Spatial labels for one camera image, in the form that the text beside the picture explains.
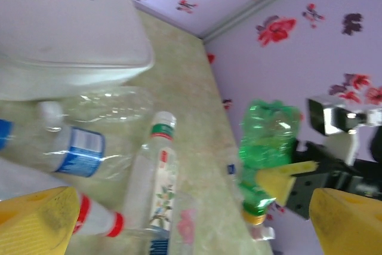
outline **clear plastic bottle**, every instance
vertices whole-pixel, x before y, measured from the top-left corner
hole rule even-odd
[[[19,164],[46,172],[96,179],[117,179],[132,156],[124,139],[62,124],[49,129],[42,121],[26,125],[0,119],[0,153]]]
[[[153,98],[144,88],[126,86],[83,93],[57,102],[40,102],[39,106],[43,117],[58,127],[64,120],[118,124],[151,113]]]
[[[123,215],[127,229],[150,229],[168,238],[176,191],[178,162],[172,148],[176,118],[158,112],[150,140],[138,152],[128,182]]]

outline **crushed plastic bottle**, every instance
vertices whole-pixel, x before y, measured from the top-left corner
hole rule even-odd
[[[296,107],[284,106],[281,101],[252,101],[242,122],[239,155],[245,165],[270,168],[289,164],[300,116]]]
[[[95,179],[119,179],[132,160],[122,137],[62,124],[49,129],[42,121],[20,125],[0,119],[0,153],[16,163],[46,172]]]
[[[153,97],[141,87],[115,87],[59,101],[40,102],[47,125],[59,127],[64,121],[107,124],[133,121],[153,110]]]
[[[256,241],[270,240],[275,238],[273,228],[263,226],[269,205],[276,198],[269,196],[261,187],[254,182],[254,170],[244,169],[239,188],[244,196],[242,203],[242,217],[247,224],[249,234]]]

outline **purple wall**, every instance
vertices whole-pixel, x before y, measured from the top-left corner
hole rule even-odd
[[[328,93],[329,87],[344,82],[344,73],[367,74],[369,86],[348,86],[348,92],[360,95],[360,100],[371,87],[382,86],[382,4],[380,0],[280,0],[260,11],[244,23],[228,31],[207,45],[207,52],[215,55],[212,69],[221,95],[232,99],[227,111],[237,140],[241,138],[239,123],[247,104],[253,98],[267,101],[283,100],[298,106],[306,113],[306,98]],[[307,5],[315,4],[316,12],[325,19],[310,21],[303,16]],[[361,14],[360,32],[352,35],[342,33],[346,14]],[[268,17],[286,17],[282,26],[267,26],[264,39],[270,42],[262,47],[258,40],[257,26]],[[362,104],[352,107],[362,108]],[[361,128],[359,157],[370,159],[366,143],[372,134],[371,128]],[[323,137],[312,130],[308,123],[301,128],[300,139],[321,142]],[[304,222],[286,211],[275,212],[269,222],[277,232],[272,242],[275,250],[286,255],[322,254],[310,222]]]

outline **white plastic bin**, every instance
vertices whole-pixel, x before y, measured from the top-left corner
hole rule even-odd
[[[72,96],[153,64],[131,0],[0,0],[0,100]]]

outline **floral wallpaper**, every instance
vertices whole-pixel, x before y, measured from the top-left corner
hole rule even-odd
[[[211,69],[236,141],[252,99],[282,100],[307,113],[307,98],[330,94],[350,110],[382,108],[382,6],[372,0],[277,0],[207,43],[215,55]],[[304,120],[298,139],[324,137]],[[369,141],[375,128],[358,131],[359,159],[372,160]],[[274,250],[284,255],[323,255],[312,223],[285,207],[272,205]]]

